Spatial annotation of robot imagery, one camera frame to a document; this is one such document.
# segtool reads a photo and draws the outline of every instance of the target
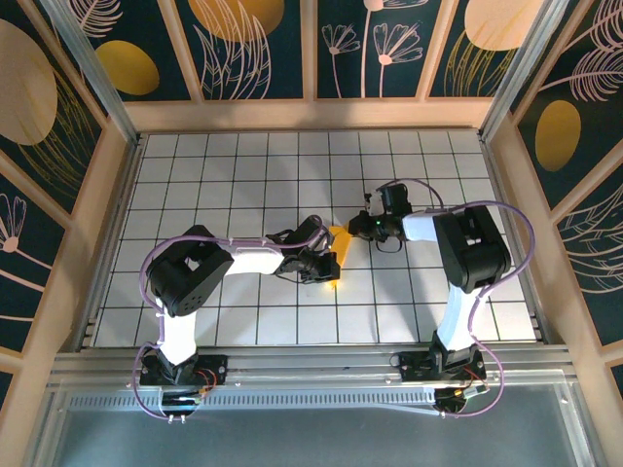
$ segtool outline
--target white grid mat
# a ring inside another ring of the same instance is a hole
[[[150,136],[92,344],[156,338],[157,318],[142,306],[137,280],[157,241],[194,224],[241,237],[295,229],[311,214],[343,225],[363,208],[364,192],[400,177],[428,180],[449,205],[494,198],[469,130]],[[407,184],[414,206],[434,205],[427,189]],[[198,345],[429,341],[447,296],[436,245],[408,243],[388,254],[354,239],[337,290],[267,275],[226,277],[199,311],[196,337]],[[474,328],[484,341],[533,341],[533,326],[516,280],[492,294]]]

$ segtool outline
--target yellow object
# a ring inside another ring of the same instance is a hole
[[[30,36],[0,19],[0,134],[14,143],[40,143],[55,124],[55,71]]]
[[[338,264],[341,268],[347,258],[348,246],[352,240],[352,235],[348,233],[348,225],[345,227],[332,226],[329,228],[329,232],[334,236],[331,251],[338,254]],[[330,283],[331,287],[335,288],[338,281],[332,280]]]
[[[465,32],[485,51],[510,51],[522,45],[542,0],[469,0]]]
[[[538,163],[550,172],[563,168],[575,153],[581,129],[580,114],[573,104],[555,100],[545,107],[534,138]]]
[[[226,41],[241,42],[245,29],[238,2],[250,21],[256,17],[268,36],[283,18],[283,0],[189,0],[193,13],[211,34]]]
[[[160,84],[154,60],[130,42],[106,42],[95,53],[117,90],[144,95],[156,90]]]

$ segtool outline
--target flower drawing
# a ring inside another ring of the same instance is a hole
[[[425,5],[426,3],[428,3],[428,0],[363,0],[363,5],[366,7],[368,13],[366,14],[366,21],[363,29],[363,47],[361,48],[361,97],[366,96],[366,52],[368,50],[368,31],[370,30],[370,18],[372,17],[372,13],[379,12],[381,10],[397,10],[400,8],[419,7],[421,5]]]
[[[14,197],[13,203],[11,203],[7,195],[4,193],[0,194],[0,259],[2,254],[18,254],[36,265],[52,269],[50,265],[33,258],[19,249],[19,236],[21,235],[25,219],[26,201],[20,197]],[[44,291],[44,287],[41,285],[11,274],[6,270],[0,269],[0,276],[38,292]],[[31,320],[31,318],[17,318],[4,315],[0,315],[0,319],[11,319],[14,321]]]
[[[388,35],[386,23],[374,26],[374,44],[381,64],[379,97],[383,97],[383,79],[386,66],[422,58],[422,47],[416,47],[420,41],[418,26],[418,24],[413,26],[396,24]]]
[[[338,93],[338,97],[342,98],[340,82],[338,81],[338,72],[335,66],[335,55],[358,51],[361,48],[361,43],[355,40],[357,35],[352,28],[352,24],[349,26],[340,24],[339,26],[336,26],[335,30],[331,24],[322,26],[322,38],[324,39],[324,43],[327,45],[329,53],[331,54],[335,89]]]

